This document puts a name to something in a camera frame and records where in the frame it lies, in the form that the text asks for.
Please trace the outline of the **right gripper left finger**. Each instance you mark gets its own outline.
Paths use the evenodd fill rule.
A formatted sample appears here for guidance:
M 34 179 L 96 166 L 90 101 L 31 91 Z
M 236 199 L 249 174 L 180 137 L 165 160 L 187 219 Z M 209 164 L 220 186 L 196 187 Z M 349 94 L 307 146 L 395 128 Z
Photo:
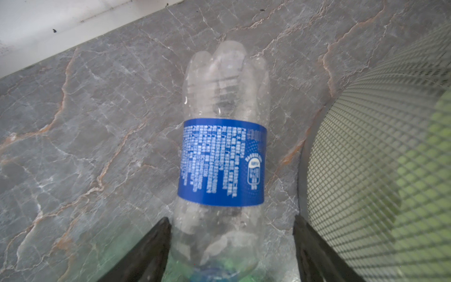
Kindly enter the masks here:
M 164 217 L 99 281 L 160 282 L 166 270 L 170 242 L 171 224 Z

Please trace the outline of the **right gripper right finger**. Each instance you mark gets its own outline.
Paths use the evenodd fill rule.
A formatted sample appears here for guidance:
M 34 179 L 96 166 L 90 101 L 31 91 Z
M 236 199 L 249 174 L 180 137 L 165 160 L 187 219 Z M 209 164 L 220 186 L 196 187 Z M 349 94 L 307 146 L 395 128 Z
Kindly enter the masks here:
M 293 236 L 301 281 L 364 281 L 301 215 L 295 217 Z

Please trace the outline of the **clear bottle blue label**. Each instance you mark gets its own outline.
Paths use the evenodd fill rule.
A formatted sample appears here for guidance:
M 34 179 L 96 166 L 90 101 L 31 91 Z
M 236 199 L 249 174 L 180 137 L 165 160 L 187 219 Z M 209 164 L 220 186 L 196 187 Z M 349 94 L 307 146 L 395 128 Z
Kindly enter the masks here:
M 270 120 L 266 61 L 236 41 L 193 55 L 171 252 L 191 282 L 238 282 L 260 261 Z

